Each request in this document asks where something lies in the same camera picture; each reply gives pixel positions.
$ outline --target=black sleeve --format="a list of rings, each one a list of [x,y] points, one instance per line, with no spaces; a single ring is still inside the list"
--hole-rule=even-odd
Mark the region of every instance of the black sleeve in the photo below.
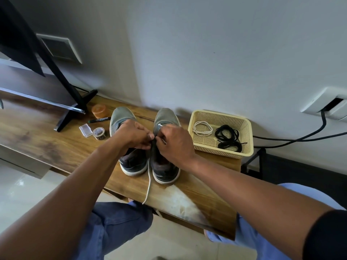
[[[304,244],[307,259],[347,259],[347,211],[329,211],[315,222]]]

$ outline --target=beige basket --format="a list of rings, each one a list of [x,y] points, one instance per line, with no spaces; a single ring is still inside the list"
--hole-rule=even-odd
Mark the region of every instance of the beige basket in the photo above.
[[[197,121],[207,121],[211,127],[213,128],[213,133],[207,137],[201,137],[196,135],[193,132],[194,123]],[[239,131],[240,136],[239,140],[241,143],[246,142],[246,144],[242,144],[242,152],[235,152],[235,147],[229,147],[226,149],[219,149],[218,144],[219,141],[215,137],[215,131],[222,125],[229,125],[233,129]],[[198,131],[205,131],[206,126],[203,124],[197,125],[196,129]],[[249,157],[253,154],[253,134],[252,127],[248,119],[232,116],[228,114],[206,111],[206,110],[195,110],[192,113],[192,117],[190,118],[189,134],[193,138],[194,148],[196,150],[201,150],[208,153],[213,153],[217,155],[232,157],[235,159],[241,159],[242,157]]]

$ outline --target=tape roll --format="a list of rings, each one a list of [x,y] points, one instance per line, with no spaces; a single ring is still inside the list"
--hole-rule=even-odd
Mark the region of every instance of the tape roll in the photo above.
[[[97,127],[95,130],[93,130],[93,136],[97,140],[103,140],[106,138],[105,129],[103,127]]]

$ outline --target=television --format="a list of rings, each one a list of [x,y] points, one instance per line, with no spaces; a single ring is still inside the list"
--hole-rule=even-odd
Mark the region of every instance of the television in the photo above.
[[[67,109],[54,128],[57,132],[76,113],[85,114],[87,103],[98,92],[92,90],[80,95],[9,0],[0,0],[0,52],[24,66],[16,68],[0,64],[0,90]],[[37,56],[41,57],[54,75],[43,73]]]

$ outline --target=wooden table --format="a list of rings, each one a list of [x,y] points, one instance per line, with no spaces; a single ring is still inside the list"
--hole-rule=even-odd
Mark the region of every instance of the wooden table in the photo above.
[[[53,129],[64,109],[3,91],[0,91],[0,98],[5,107],[0,109],[0,145],[72,173],[103,143],[92,136],[83,137],[79,130],[79,126],[93,119],[92,113],[79,114],[58,133]],[[89,110],[97,103],[106,104],[110,113],[116,107],[126,106],[141,124],[153,129],[156,111],[99,96],[89,103]],[[184,128],[188,127],[187,120],[180,119],[180,122]],[[109,121],[90,124],[92,130],[99,126],[108,130]],[[238,159],[203,152],[198,154],[222,166],[240,171],[241,162]],[[106,189],[136,201],[145,199],[147,187],[147,173],[129,177],[122,172],[119,163],[105,186]],[[179,179],[172,185],[161,185],[152,180],[146,204],[198,227],[230,239],[235,238],[236,212],[204,183],[185,171],[181,171]]]

